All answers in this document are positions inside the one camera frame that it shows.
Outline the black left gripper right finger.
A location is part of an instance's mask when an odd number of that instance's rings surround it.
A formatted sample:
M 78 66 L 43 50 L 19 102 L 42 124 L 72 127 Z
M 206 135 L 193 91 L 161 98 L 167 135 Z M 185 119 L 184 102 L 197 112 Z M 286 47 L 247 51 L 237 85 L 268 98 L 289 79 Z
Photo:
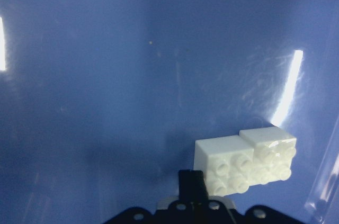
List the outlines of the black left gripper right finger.
M 204 204 L 208 200 L 208 192 L 204 182 L 204 176 L 202 171 L 191 171 L 191 203 Z

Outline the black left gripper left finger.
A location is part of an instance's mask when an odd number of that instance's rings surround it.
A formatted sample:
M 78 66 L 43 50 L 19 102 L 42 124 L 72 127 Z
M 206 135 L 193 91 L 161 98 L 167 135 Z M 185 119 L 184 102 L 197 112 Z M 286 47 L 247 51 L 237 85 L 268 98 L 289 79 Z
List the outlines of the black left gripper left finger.
M 179 200 L 191 202 L 191 170 L 180 170 L 179 173 Z

